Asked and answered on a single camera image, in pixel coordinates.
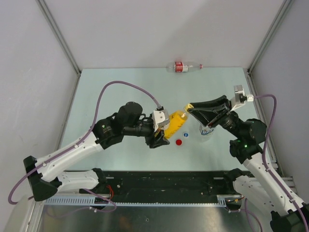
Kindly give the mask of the blue-label clear drink bottle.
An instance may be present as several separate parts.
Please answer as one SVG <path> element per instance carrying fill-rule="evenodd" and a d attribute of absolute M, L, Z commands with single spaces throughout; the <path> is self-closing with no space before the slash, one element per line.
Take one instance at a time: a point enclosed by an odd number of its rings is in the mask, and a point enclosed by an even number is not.
<path fill-rule="evenodd" d="M 215 128 L 210 128 L 209 126 L 203 126 L 202 124 L 199 125 L 199 140 L 201 142 L 208 141 L 213 133 L 215 131 Z"/>

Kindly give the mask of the pale yellow bottle cap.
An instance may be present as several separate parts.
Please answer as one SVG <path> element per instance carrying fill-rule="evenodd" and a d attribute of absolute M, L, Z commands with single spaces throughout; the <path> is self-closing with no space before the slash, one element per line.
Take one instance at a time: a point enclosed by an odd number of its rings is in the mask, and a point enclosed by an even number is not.
<path fill-rule="evenodd" d="M 194 108 L 194 106 L 192 105 L 192 104 L 187 104 L 185 107 L 184 107 L 184 110 L 187 112 L 187 113 L 189 113 L 189 111 L 190 111 L 190 109 L 193 109 Z"/>

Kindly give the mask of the red bottle cap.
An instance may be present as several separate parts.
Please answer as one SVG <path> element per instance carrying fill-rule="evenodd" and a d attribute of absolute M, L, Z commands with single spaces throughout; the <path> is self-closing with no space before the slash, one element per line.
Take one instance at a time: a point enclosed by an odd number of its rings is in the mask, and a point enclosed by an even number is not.
<path fill-rule="evenodd" d="M 181 139 L 177 139 L 177 140 L 175 141 L 175 144 L 176 144 L 177 146 L 181 146 L 181 145 L 183 144 L 183 142 L 182 142 Z"/>

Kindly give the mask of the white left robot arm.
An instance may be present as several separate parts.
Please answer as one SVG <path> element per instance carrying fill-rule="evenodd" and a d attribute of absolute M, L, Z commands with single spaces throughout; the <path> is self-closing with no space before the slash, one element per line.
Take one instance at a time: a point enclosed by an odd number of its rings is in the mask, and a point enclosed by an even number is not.
<path fill-rule="evenodd" d="M 40 202 L 59 192 L 93 190 L 102 193 L 106 177 L 99 168 L 89 171 L 68 171 L 86 157 L 122 142 L 124 136 L 143 137 L 150 148 L 169 145 L 164 130 L 169 125 L 169 114 L 163 107 L 149 116 L 141 105 L 128 102 L 113 115 L 99 120 L 81 138 L 42 158 L 24 159 L 33 198 Z"/>

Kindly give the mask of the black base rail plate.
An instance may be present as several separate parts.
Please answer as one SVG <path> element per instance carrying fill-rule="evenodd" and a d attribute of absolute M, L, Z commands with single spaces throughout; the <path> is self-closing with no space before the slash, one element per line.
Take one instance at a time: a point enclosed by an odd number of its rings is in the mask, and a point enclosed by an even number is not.
<path fill-rule="evenodd" d="M 189 202 L 213 200 L 219 195 L 237 195 L 232 181 L 249 171 L 104 171 L 105 183 L 92 189 L 96 194 L 113 190 L 117 200 L 164 200 Z"/>

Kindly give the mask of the yellow juice bottle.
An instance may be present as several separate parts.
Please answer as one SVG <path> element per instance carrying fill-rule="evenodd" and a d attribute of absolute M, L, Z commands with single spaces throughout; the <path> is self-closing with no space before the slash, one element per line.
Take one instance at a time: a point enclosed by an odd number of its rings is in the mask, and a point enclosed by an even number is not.
<path fill-rule="evenodd" d="M 169 116 L 169 125 L 164 129 L 164 137 L 170 139 L 187 121 L 188 114 L 185 110 L 178 110 Z"/>

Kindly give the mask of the clear red-label water bottle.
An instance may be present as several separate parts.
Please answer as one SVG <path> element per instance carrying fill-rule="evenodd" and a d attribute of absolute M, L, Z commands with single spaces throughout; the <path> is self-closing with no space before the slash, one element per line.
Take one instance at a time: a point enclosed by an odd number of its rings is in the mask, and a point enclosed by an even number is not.
<path fill-rule="evenodd" d="M 166 70 L 173 73 L 189 73 L 199 71 L 203 68 L 200 63 L 175 61 L 167 65 Z"/>

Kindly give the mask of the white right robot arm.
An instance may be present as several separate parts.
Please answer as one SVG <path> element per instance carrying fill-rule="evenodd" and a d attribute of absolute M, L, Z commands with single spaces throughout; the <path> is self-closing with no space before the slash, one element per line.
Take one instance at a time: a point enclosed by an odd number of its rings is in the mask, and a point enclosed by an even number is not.
<path fill-rule="evenodd" d="M 236 137 L 231 140 L 230 154 L 247 168 L 260 186 L 253 186 L 239 169 L 228 172 L 223 189 L 228 194 L 244 195 L 255 207 L 271 215 L 274 232 L 307 232 L 309 205 L 285 183 L 266 159 L 270 127 L 258 119 L 242 121 L 236 109 L 256 99 L 253 95 L 236 94 L 228 100 L 225 95 L 205 102 L 192 102 L 185 110 L 199 123 L 209 128 L 220 125 Z"/>

